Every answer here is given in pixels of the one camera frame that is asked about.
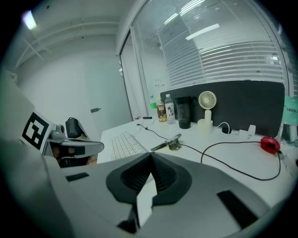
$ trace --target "white keyboard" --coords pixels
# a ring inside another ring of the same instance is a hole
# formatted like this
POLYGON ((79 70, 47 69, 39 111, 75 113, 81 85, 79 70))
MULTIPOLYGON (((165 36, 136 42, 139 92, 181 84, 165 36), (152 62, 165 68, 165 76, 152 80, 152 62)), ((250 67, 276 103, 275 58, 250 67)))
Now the white keyboard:
POLYGON ((112 159, 122 159, 146 152, 128 132, 115 136, 111 139, 110 143, 113 145, 111 152, 112 159))

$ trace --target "small object on desk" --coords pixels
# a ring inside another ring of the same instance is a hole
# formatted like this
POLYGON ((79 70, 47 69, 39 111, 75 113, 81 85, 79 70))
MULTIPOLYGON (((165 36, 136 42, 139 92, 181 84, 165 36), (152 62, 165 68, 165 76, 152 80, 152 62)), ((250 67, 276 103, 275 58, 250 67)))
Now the small object on desk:
POLYGON ((213 121, 211 120, 211 111, 205 111, 205 119, 197 122, 197 129, 200 135, 209 135, 213 131, 213 121))
POLYGON ((122 159, 134 154, 146 152, 139 143, 128 133, 124 132, 111 139, 112 159, 122 159))
POLYGON ((271 154, 275 154, 280 150, 279 142, 275 138, 268 136, 261 139, 261 147, 263 150, 271 154))
POLYGON ((252 137, 256 134, 256 126, 255 125, 250 125, 248 128, 248 136, 252 137))
POLYGON ((223 127, 222 132, 225 133, 225 134, 231 134, 232 129, 230 129, 230 131, 229 131, 229 129, 227 127, 223 127))
POLYGON ((167 139, 165 142, 162 142, 158 146, 155 146, 154 148, 151 149, 151 151, 157 151, 161 148, 166 147, 167 145, 169 146, 170 150, 177 151, 181 148, 181 144, 178 140, 180 137, 181 137, 181 134, 179 133, 176 136, 173 136, 170 139, 167 139))
POLYGON ((248 136, 248 131, 246 130, 239 130, 239 136, 248 136))
POLYGON ((178 123, 181 129, 190 128, 190 97, 176 98, 178 123))
POLYGON ((162 102, 162 98, 158 98, 156 107, 157 107, 157 116, 158 116, 159 122, 166 122, 167 121, 166 107, 162 102))
POLYGON ((166 100, 164 101, 166 105, 167 121, 169 124, 174 124, 175 121, 175 111, 174 111, 174 102, 170 97, 170 94, 166 95, 166 100))
POLYGON ((205 118, 197 122, 198 132, 201 135, 208 135, 213 131, 210 109, 216 105, 216 96, 213 92, 205 91, 200 94, 198 101, 200 106, 206 109, 205 118))

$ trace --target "door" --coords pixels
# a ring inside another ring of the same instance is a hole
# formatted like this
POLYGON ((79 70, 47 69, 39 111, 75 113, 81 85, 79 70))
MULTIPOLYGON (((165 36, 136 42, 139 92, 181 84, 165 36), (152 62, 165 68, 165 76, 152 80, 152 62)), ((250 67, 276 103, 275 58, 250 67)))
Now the door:
POLYGON ((129 35, 121 53, 122 71, 133 120, 146 117, 147 110, 132 37, 129 35))
POLYGON ((91 113, 100 137, 103 131, 132 121, 120 68, 115 50, 90 52, 85 58, 90 109, 100 108, 91 113))

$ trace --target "water bottle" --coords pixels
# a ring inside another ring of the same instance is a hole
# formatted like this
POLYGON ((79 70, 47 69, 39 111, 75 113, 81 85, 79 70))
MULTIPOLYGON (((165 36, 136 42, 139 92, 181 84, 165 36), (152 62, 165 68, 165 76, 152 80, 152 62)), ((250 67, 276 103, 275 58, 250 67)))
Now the water bottle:
POLYGON ((156 117, 156 102, 154 101, 154 96, 150 97, 150 114, 152 116, 152 118, 156 117))
POLYGON ((166 114, 167 114, 167 120, 169 124, 174 124, 175 121, 175 112, 174 112, 174 102, 173 99, 170 98, 170 94, 166 95, 166 100, 164 101, 166 106, 166 114))

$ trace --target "red computer mouse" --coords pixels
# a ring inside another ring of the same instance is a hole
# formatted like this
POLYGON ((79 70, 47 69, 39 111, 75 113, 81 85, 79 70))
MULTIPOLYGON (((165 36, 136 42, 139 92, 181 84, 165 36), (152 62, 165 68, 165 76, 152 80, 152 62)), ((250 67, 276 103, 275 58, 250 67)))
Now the red computer mouse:
POLYGON ((275 154, 280 150, 279 142, 272 137, 263 137, 261 139, 261 147, 268 153, 275 154))

